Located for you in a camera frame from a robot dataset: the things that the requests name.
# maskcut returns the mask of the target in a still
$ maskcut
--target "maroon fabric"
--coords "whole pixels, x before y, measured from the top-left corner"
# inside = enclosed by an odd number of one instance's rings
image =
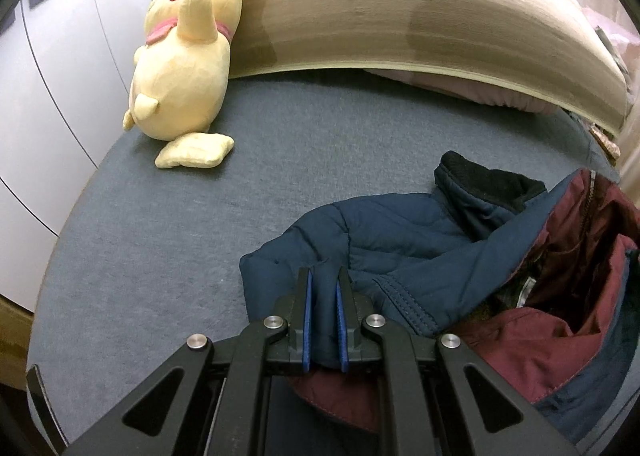
[[[640,213],[620,189],[581,170],[549,215],[520,266],[540,259],[542,272],[524,308],[452,328],[530,402],[549,396],[579,373],[602,346],[620,296],[625,253],[638,248]],[[519,274],[517,269],[513,277]],[[374,380],[317,369],[290,379],[321,410],[378,430]]]

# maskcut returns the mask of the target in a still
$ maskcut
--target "pink pillow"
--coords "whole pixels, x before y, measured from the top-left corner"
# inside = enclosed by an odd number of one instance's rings
[[[411,86],[453,95],[461,99],[472,100],[487,106],[507,106],[530,113],[550,114],[558,109],[551,102],[537,99],[524,93],[519,93],[493,84],[480,81],[461,79],[449,75],[435,73],[419,73],[402,70],[367,70],[375,75],[401,81]]]

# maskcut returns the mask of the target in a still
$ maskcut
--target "yellow plush toy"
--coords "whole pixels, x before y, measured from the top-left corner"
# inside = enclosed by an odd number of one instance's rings
[[[122,126],[169,142],[156,166],[214,167],[233,148],[231,137],[206,131],[225,97],[241,9],[242,0],[151,2]]]

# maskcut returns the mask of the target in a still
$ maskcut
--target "plush toy's foot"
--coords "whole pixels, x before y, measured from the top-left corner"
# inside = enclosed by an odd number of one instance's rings
[[[156,167],[215,167],[233,148],[234,140],[230,136],[190,132],[164,146],[156,158]]]

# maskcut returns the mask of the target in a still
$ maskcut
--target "screw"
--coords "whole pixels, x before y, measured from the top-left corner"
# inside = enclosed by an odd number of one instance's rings
[[[207,337],[202,333],[194,333],[187,339],[187,346],[192,350],[201,350],[207,345]]]
[[[447,333],[440,338],[440,342],[444,347],[452,350],[459,347],[462,341],[460,341],[460,337],[458,337],[457,335],[454,335],[453,333]]]
[[[386,324],[386,319],[375,313],[367,317],[367,324],[372,328],[382,328]]]
[[[284,319],[279,315],[269,315],[262,324],[270,330],[277,330],[284,324]]]

